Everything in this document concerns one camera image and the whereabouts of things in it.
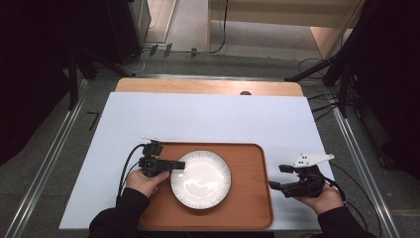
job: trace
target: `brown tray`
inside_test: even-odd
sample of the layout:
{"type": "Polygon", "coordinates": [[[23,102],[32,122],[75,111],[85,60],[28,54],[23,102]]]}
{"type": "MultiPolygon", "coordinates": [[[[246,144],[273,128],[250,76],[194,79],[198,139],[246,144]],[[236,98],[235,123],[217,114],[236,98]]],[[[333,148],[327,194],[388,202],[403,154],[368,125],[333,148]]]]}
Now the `brown tray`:
{"type": "Polygon", "coordinates": [[[158,186],[139,223],[147,229],[261,230],[272,223],[263,149],[255,144],[162,143],[165,160],[192,151],[211,151],[231,170],[228,195],[214,207],[197,210],[178,201],[167,179],[158,186]]]}

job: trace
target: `floor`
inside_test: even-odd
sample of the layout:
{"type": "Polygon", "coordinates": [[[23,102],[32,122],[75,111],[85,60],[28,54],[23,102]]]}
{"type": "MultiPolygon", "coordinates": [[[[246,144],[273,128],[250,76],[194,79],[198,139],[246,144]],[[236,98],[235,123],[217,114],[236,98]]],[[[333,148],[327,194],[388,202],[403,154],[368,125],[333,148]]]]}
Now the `floor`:
{"type": "MultiPolygon", "coordinates": [[[[232,23],[227,26],[227,44],[218,54],[195,59],[189,54],[176,54],[175,52],[179,51],[190,51],[191,48],[197,48],[198,51],[206,50],[207,38],[202,28],[192,24],[204,21],[201,11],[206,9],[206,1],[178,0],[176,4],[173,1],[170,4],[157,0],[150,2],[151,12],[152,9],[162,8],[153,6],[157,3],[166,4],[165,6],[174,9],[172,18],[156,17],[156,13],[155,16],[152,15],[155,26],[151,24],[151,30],[163,26],[161,29],[168,29],[168,31],[158,34],[154,40],[148,39],[150,46],[159,44],[160,49],[172,43],[173,52],[170,57],[165,57],[163,52],[157,52],[152,57],[144,55],[125,65],[131,70],[136,70],[137,76],[176,74],[184,77],[212,75],[220,78],[281,80],[314,65],[318,62],[316,59],[320,57],[310,31],[306,27],[250,25],[254,28],[253,33],[250,33],[244,26],[232,23]]],[[[214,23],[213,29],[220,30],[221,24],[214,23]]],[[[213,45],[219,46],[216,38],[213,45]]],[[[81,98],[82,105],[79,110],[68,112],[66,110],[68,97],[65,97],[39,128],[27,147],[16,158],[0,167],[0,235],[7,233],[15,214],[22,205],[23,198],[33,188],[32,181],[37,177],[40,168],[45,165],[43,162],[46,158],[53,161],[47,172],[49,179],[39,187],[40,194],[33,197],[35,207],[27,211],[27,220],[24,220],[22,228],[15,236],[9,233],[7,237],[85,237],[87,235],[85,230],[62,231],[57,228],[94,135],[95,113],[102,111],[109,92],[115,89],[120,78],[107,68],[99,65],[97,68],[99,72],[97,80],[89,81],[85,85],[80,78],[80,90],[85,90],[85,97],[81,98]],[[60,144],[55,158],[50,147],[57,143],[55,136],[62,131],[60,128],[62,122],[71,116],[74,116],[76,120],[71,125],[71,130],[66,132],[66,140],[60,144]]],[[[322,86],[319,79],[307,78],[299,83],[307,97],[326,92],[326,88],[322,86]]],[[[326,104],[328,102],[325,98],[310,100],[311,108],[326,104]]],[[[314,117],[321,116],[324,112],[314,113],[314,117]]],[[[418,226],[420,181],[404,171],[389,171],[382,168],[377,159],[377,151],[363,123],[356,118],[351,109],[348,109],[348,113],[352,132],[358,138],[361,151],[374,176],[384,204],[393,218],[399,237],[418,237],[420,233],[418,226]]],[[[326,151],[341,158],[334,163],[363,184],[358,168],[351,160],[352,154],[343,137],[336,114],[334,112],[326,114],[317,121],[317,127],[326,151]]],[[[376,214],[368,204],[368,200],[346,174],[335,167],[332,167],[332,170],[336,180],[345,185],[348,197],[361,209],[371,232],[378,234],[376,214]]],[[[279,231],[276,232],[276,237],[302,237],[307,232],[309,231],[279,231]]]]}

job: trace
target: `black cable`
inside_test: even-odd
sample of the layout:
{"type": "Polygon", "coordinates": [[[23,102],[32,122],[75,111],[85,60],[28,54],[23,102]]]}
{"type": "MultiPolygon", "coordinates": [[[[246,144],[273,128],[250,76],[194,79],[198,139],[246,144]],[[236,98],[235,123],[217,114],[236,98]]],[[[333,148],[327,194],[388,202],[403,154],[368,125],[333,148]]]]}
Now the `black cable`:
{"type": "Polygon", "coordinates": [[[305,233],[301,236],[299,236],[299,238],[308,238],[308,237],[316,237],[315,233],[305,233]]]}
{"type": "MultiPolygon", "coordinates": [[[[349,173],[347,173],[345,170],[343,170],[342,168],[340,168],[336,164],[330,162],[330,165],[334,166],[335,168],[337,168],[338,170],[340,170],[341,172],[343,172],[345,175],[347,175],[359,187],[359,189],[362,191],[362,193],[367,198],[367,201],[370,203],[370,205],[374,209],[373,202],[370,200],[370,198],[368,197],[368,194],[365,192],[365,190],[362,188],[362,186],[349,173]]],[[[380,237],[382,237],[382,225],[380,224],[380,219],[379,219],[379,216],[377,214],[376,214],[376,218],[377,218],[377,224],[379,226],[379,238],[380,238],[380,237]]]]}
{"type": "Polygon", "coordinates": [[[343,203],[346,205],[347,204],[347,198],[346,198],[346,194],[344,193],[344,191],[340,188],[340,186],[332,179],[330,178],[326,178],[324,177],[324,180],[327,181],[330,186],[334,186],[340,193],[340,197],[343,201],[343,203]]]}
{"type": "Polygon", "coordinates": [[[129,157],[127,158],[126,164],[124,165],[124,168],[123,168],[123,172],[121,173],[121,178],[120,178],[120,183],[119,183],[119,186],[118,186],[118,194],[117,194],[116,203],[118,203],[118,200],[120,200],[121,192],[123,191],[123,187],[124,187],[123,180],[124,180],[124,174],[126,173],[127,165],[129,164],[129,161],[130,161],[131,157],[137,151],[137,149],[139,149],[140,147],[144,147],[144,146],[145,146],[145,144],[140,144],[140,145],[136,146],[132,150],[132,152],[130,153],[129,157]]]}
{"type": "Polygon", "coordinates": [[[218,52],[220,52],[220,50],[223,49],[223,47],[225,47],[226,44],[226,22],[227,22],[227,18],[228,18],[228,5],[229,5],[229,0],[226,0],[226,7],[225,7],[225,17],[223,20],[223,42],[220,45],[219,49],[213,52],[192,52],[192,51],[171,51],[171,53],[181,53],[181,54],[197,54],[197,55],[212,55],[212,54],[216,54],[218,52]]]}
{"type": "Polygon", "coordinates": [[[330,104],[325,105],[325,106],[320,106],[320,107],[317,107],[317,108],[311,109],[311,112],[312,112],[312,113],[314,113],[314,112],[317,112],[317,111],[324,110],[325,108],[328,108],[328,107],[330,107],[330,106],[337,106],[337,105],[338,105],[338,103],[337,103],[337,102],[333,102],[333,103],[330,103],[330,104]]]}
{"type": "MultiPolygon", "coordinates": [[[[316,59],[316,58],[308,58],[308,59],[304,59],[304,60],[302,60],[298,65],[297,65],[297,70],[299,70],[299,72],[302,72],[302,69],[300,68],[301,67],[301,65],[305,62],[305,61],[307,61],[307,60],[317,60],[318,62],[316,63],[316,64],[318,64],[318,63],[321,63],[321,62],[323,62],[323,60],[322,59],[316,59]]],[[[321,71],[317,71],[319,74],[321,74],[321,76],[311,76],[311,75],[309,75],[308,77],[309,78],[312,78],[312,79],[321,79],[321,78],[323,78],[324,77],[324,73],[322,73],[321,71]]]]}
{"type": "Polygon", "coordinates": [[[133,164],[132,165],[132,167],[129,169],[129,171],[127,172],[127,174],[126,174],[126,178],[124,178],[124,182],[123,182],[123,185],[124,184],[126,184],[126,181],[127,181],[127,178],[129,177],[129,175],[130,175],[130,172],[133,170],[133,168],[135,167],[135,166],[137,166],[139,164],[139,162],[136,162],[135,164],[133,164]]]}
{"type": "Polygon", "coordinates": [[[310,100],[313,100],[313,99],[320,99],[320,97],[323,97],[323,96],[328,96],[328,98],[323,98],[323,100],[329,100],[329,99],[335,99],[335,98],[337,98],[337,96],[332,96],[332,97],[330,97],[330,93],[323,93],[323,94],[319,94],[319,95],[316,95],[316,96],[311,96],[311,97],[307,97],[306,99],[308,100],[308,101],[310,101],[310,100]]]}
{"type": "Polygon", "coordinates": [[[323,118],[324,116],[326,116],[328,113],[330,113],[331,111],[334,110],[334,108],[336,108],[337,106],[333,106],[332,108],[330,108],[330,110],[328,110],[327,112],[325,112],[324,114],[318,116],[317,118],[315,118],[315,122],[318,121],[319,119],[323,118]]]}
{"type": "Polygon", "coordinates": [[[351,203],[351,202],[347,202],[347,204],[355,210],[355,212],[359,215],[359,217],[361,218],[362,222],[364,223],[365,226],[365,231],[368,231],[368,223],[365,220],[365,217],[362,215],[362,213],[351,203]]]}

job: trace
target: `table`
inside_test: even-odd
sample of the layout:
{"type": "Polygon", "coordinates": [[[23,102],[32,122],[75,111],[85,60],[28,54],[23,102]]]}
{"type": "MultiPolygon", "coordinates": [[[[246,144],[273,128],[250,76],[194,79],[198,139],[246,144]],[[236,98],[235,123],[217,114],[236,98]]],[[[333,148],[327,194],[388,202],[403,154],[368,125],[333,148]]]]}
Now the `table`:
{"type": "MultiPolygon", "coordinates": [[[[169,142],[258,144],[264,149],[268,179],[283,182],[296,181],[296,176],[280,173],[280,163],[292,164],[300,153],[325,154],[309,105],[297,83],[123,78],[108,99],[60,229],[87,228],[97,212],[114,205],[125,160],[114,158],[127,157],[139,143],[140,132],[163,136],[169,142]],[[252,96],[238,95],[244,91],[252,96]],[[236,120],[245,111],[253,116],[236,120]],[[208,113],[218,117],[209,120],[208,113]],[[207,120],[205,127],[200,124],[203,120],[207,120]],[[226,128],[220,128],[218,120],[226,128]],[[147,129],[140,129],[142,124],[148,124],[147,129]],[[101,199],[92,201],[92,197],[101,199]]],[[[333,178],[328,163],[319,166],[326,177],[333,178]]],[[[317,217],[309,207],[284,198],[276,190],[270,191],[270,197],[274,201],[274,221],[269,230],[319,229],[317,217]]]]}
{"type": "MultiPolygon", "coordinates": [[[[227,21],[311,27],[323,58],[357,22],[365,0],[230,0],[227,21]]],[[[226,0],[208,0],[207,48],[211,21],[224,20],[226,0]]]]}

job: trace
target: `hand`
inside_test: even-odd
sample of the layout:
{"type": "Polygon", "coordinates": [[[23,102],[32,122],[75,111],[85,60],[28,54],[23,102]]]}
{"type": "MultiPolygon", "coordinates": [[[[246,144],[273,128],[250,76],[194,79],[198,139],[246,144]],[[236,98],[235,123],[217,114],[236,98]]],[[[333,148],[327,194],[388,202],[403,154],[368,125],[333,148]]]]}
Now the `hand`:
{"type": "Polygon", "coordinates": [[[296,199],[311,207],[317,215],[344,205],[340,193],[327,182],[318,197],[302,196],[296,199]]]}
{"type": "Polygon", "coordinates": [[[158,184],[169,176],[169,172],[162,172],[153,178],[147,178],[141,170],[133,171],[127,177],[126,187],[135,189],[146,197],[158,191],[158,184]]]}

